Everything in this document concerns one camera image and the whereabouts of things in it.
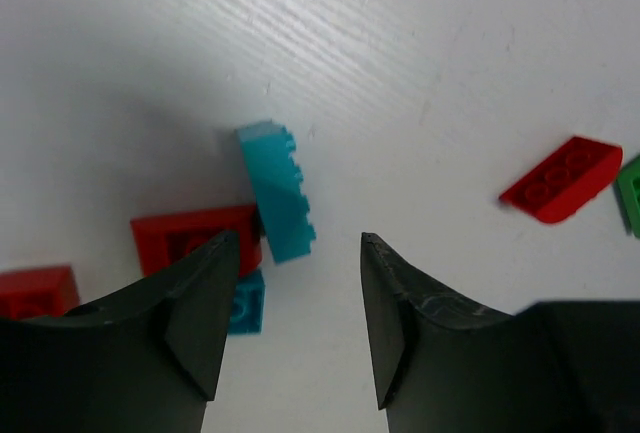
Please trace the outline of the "red arched lego brick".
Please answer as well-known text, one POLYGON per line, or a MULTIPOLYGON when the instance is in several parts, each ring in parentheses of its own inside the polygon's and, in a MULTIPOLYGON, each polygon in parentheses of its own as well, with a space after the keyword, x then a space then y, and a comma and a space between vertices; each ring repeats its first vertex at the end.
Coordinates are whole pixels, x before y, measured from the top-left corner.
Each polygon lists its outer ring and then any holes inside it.
POLYGON ((142 274, 150 276, 230 230, 238 234, 241 278, 262 261, 257 206, 254 204, 197 210, 130 221, 142 274))

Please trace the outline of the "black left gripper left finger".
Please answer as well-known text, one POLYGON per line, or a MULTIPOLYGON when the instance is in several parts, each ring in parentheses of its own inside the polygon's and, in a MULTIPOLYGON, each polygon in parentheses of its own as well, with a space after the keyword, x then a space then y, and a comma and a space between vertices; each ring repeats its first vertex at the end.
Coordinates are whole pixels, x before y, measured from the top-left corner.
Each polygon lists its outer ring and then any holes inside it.
POLYGON ((5 432, 198 432, 216 394, 240 267, 224 231, 60 317, 1 323, 5 432))

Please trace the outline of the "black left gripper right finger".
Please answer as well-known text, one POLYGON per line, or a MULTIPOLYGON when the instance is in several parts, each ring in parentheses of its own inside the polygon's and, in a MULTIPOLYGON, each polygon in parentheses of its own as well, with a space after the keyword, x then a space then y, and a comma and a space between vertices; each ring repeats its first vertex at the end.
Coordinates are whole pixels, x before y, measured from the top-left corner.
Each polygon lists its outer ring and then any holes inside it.
POLYGON ((639 305, 536 303, 509 315, 361 237, 377 403, 392 432, 635 432, 639 305))

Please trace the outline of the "small teal square lego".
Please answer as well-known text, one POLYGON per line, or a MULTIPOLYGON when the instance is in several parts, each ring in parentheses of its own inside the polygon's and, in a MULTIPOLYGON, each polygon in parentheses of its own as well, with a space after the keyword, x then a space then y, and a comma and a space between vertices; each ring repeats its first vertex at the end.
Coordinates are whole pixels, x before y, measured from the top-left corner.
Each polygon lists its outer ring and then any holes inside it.
POLYGON ((265 282, 260 269, 236 284, 228 328, 229 335, 252 335, 262 331, 265 282))

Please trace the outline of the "long teal lego brick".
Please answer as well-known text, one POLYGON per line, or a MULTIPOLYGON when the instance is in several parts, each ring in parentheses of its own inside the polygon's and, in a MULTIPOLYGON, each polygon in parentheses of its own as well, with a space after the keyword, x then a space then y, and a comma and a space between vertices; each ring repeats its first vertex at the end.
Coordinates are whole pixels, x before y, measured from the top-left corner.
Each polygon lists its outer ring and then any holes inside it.
POLYGON ((276 264, 311 253, 316 239, 309 221, 310 204, 293 153, 296 141, 271 120, 236 130, 269 248, 276 264))

